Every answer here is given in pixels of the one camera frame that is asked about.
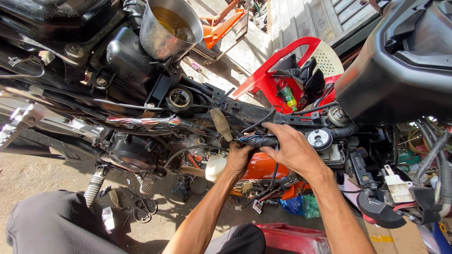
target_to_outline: cardboard box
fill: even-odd
[[[365,223],[369,239],[378,254],[428,254],[417,225],[409,220],[405,226],[396,229]]]
[[[452,243],[452,218],[446,217],[439,222],[439,228],[449,243]]]

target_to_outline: white connector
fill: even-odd
[[[394,174],[391,167],[389,165],[385,165],[385,170],[388,172],[388,175],[385,176],[386,184],[388,185],[388,189],[391,192],[392,199],[396,203],[403,202],[413,202],[413,196],[408,190],[412,182],[404,182],[400,179],[400,176]]]

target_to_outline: stainless steel pot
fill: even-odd
[[[177,13],[187,22],[194,38],[186,42],[170,34],[153,15],[151,11],[153,7],[162,7]],[[155,60],[164,62],[172,57],[172,62],[175,62],[201,42],[203,37],[201,20],[184,0],[147,1],[140,29],[140,42],[144,50]]]

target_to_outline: coolant reservoir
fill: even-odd
[[[226,167],[227,157],[223,155],[211,155],[208,161],[202,161],[206,164],[206,179],[210,182],[216,182]]]

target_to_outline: oil in pot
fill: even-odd
[[[151,7],[151,11],[170,34],[188,43],[195,42],[195,36],[188,23],[175,12],[163,7]]]

